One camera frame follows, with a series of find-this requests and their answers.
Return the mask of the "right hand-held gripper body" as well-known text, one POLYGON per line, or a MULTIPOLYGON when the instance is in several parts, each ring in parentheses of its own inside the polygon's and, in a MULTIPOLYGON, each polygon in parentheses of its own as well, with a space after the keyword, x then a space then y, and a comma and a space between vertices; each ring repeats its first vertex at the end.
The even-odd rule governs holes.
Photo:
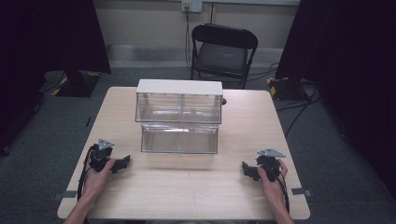
POLYGON ((285 155, 272 148, 259 150, 257 154, 256 162, 265 171, 267 179, 271 182, 280 181, 282 173, 277 157, 285 158, 285 155))

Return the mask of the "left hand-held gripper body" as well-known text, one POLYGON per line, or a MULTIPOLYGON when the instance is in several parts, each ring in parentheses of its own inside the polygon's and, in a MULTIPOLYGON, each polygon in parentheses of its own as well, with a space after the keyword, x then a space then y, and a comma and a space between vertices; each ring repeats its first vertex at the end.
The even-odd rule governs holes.
POLYGON ((96 172, 100 172, 106 166, 112 153, 114 144, 105 139, 99 139, 97 144, 90 147, 90 167, 96 172))

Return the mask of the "person's right hand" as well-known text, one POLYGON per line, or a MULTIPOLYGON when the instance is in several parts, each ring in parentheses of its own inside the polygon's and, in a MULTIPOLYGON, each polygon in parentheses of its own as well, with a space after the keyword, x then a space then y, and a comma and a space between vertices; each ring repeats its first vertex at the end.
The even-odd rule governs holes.
POLYGON ((267 202, 270 205, 281 205, 282 207, 286 206, 284 190, 286 186, 285 177, 287 175, 288 169, 284 162, 281 159, 277 160, 280 166, 280 174, 278 176, 279 180, 271 182, 265 170, 262 167, 258 168, 258 173, 261 177, 262 182, 262 192, 266 197, 267 202))

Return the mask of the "person's left hand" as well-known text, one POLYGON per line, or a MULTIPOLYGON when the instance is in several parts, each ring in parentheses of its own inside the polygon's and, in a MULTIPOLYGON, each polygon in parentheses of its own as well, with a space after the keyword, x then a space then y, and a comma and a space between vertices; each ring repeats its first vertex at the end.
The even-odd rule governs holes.
POLYGON ((97 199, 105 187, 107 176, 115 161, 115 159, 110 159, 100 172, 96 172, 91 166, 88 166, 84 179, 82 200, 92 203, 97 199))

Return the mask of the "grey tape strip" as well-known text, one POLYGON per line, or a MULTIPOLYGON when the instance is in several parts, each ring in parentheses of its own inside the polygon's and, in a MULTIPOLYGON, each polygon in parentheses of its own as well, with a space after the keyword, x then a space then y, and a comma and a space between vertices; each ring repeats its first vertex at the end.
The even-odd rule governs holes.
POLYGON ((293 195, 304 195, 305 197, 311 197, 313 195, 310 189, 296 188, 291 190, 293 195))
POLYGON ((61 201, 64 198, 75 198, 77 196, 77 192, 75 190, 65 190, 63 192, 56 192, 52 200, 53 201, 61 201))

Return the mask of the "clear plastic drawer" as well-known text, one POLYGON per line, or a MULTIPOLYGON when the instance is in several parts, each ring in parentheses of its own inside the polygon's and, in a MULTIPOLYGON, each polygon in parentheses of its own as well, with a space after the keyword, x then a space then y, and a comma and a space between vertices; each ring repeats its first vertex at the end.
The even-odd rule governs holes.
POLYGON ((217 154, 219 125, 146 123, 141 125, 141 151, 217 154))

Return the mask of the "black stand base striped tape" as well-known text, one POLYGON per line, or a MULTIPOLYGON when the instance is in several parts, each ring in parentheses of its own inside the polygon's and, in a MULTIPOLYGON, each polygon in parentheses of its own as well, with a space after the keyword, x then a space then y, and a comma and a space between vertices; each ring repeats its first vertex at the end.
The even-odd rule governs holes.
POLYGON ((58 97, 87 97, 92 95, 100 73, 90 71, 50 71, 45 75, 45 82, 40 89, 41 93, 58 97))
POLYGON ((278 101, 307 101, 309 99, 304 87, 300 82, 294 82, 288 77, 266 79, 269 91, 273 98, 278 101))

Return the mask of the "clear drawer cabinet white top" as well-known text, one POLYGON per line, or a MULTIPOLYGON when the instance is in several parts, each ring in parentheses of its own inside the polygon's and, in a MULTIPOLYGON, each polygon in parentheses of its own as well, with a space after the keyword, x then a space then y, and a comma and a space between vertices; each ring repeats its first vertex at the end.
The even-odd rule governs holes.
POLYGON ((222 100, 219 81, 140 79, 135 120, 221 124, 222 100))

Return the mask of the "black folding chair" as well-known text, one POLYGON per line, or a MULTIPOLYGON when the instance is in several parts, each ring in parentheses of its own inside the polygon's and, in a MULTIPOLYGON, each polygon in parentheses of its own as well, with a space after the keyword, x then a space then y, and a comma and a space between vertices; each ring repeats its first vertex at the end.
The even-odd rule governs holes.
POLYGON ((191 78, 202 73, 236 78, 246 87, 258 38, 249 30, 203 23, 193 28, 191 78))

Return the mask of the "dark curtain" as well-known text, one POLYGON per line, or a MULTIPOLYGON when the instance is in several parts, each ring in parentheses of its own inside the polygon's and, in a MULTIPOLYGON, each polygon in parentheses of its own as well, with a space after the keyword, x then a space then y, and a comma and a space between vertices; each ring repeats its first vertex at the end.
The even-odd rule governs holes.
POLYGON ((0 0, 0 157, 61 70, 111 72, 93 0, 0 0))
POLYGON ((276 75, 318 82, 396 197, 396 0, 300 0, 276 75))

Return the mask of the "white wall outlet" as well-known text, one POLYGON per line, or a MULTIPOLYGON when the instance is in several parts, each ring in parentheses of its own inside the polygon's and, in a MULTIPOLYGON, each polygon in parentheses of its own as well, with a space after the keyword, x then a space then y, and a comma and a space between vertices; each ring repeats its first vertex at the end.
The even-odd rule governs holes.
POLYGON ((181 9, 183 12, 201 13, 203 2, 201 0, 182 0, 181 9))

